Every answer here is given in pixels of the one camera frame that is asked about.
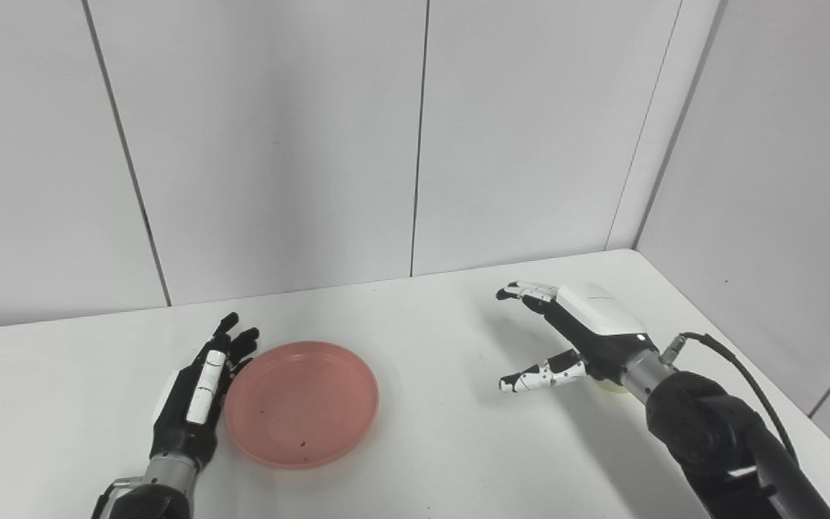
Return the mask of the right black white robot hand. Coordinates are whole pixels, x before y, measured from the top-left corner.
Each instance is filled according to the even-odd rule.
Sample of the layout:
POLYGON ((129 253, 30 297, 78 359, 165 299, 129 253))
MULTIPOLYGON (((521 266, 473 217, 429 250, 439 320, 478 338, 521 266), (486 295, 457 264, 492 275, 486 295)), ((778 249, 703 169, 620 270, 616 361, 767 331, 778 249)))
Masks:
POLYGON ((566 351, 501 377, 499 389, 503 392, 562 386, 587 376, 612 382, 646 403, 674 372, 659 361, 659 349, 645 325, 595 283, 556 287, 518 280, 495 296, 520 300, 570 342, 566 351))

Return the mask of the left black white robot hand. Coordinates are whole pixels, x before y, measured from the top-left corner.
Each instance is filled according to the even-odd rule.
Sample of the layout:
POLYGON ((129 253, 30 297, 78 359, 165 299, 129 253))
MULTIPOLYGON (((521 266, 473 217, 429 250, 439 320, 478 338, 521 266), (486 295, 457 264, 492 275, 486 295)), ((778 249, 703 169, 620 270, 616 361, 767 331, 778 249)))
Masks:
POLYGON ((234 378, 251 361, 260 335, 252 327, 231 337, 239 321, 236 312, 224 316, 193 361, 176 373, 153 424, 151 458, 181 454, 193 461, 198 471, 212 461, 226 395, 234 378))

